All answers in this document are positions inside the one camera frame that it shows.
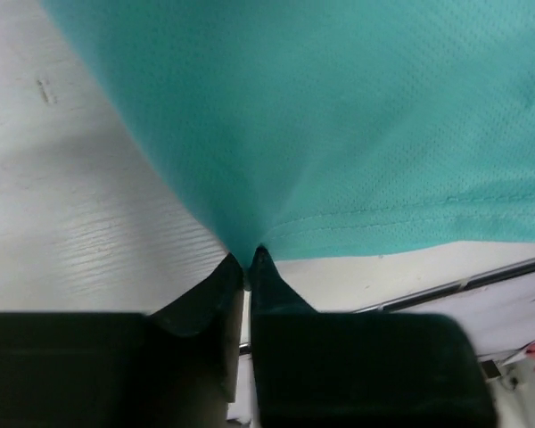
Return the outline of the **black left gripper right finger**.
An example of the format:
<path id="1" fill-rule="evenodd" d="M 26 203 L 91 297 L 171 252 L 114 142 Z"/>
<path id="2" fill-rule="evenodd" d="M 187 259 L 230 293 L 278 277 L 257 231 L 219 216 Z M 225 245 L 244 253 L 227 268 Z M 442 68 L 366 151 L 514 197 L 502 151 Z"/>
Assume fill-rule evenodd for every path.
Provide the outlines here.
<path id="1" fill-rule="evenodd" d="M 437 314 L 319 312 L 265 248 L 248 273 L 251 359 L 263 427 L 495 427 L 461 326 Z"/>

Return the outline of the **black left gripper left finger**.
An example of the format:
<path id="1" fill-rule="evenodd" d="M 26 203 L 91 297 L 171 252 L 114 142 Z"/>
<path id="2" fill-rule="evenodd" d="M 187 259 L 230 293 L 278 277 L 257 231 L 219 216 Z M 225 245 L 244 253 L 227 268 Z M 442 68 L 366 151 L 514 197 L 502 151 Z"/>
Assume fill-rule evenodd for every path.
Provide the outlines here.
<path id="1" fill-rule="evenodd" d="M 151 315 L 0 312 L 0 427 L 222 427 L 242 310 L 227 256 Z"/>

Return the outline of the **teal green t-shirt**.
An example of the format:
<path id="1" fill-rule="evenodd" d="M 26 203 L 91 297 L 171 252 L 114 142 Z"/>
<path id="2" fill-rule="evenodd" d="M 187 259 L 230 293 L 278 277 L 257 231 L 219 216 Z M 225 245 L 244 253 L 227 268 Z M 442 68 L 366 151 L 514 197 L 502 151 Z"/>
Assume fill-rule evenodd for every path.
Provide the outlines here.
<path id="1" fill-rule="evenodd" d="M 535 242 L 535 1 L 46 1 L 243 264 Z"/>

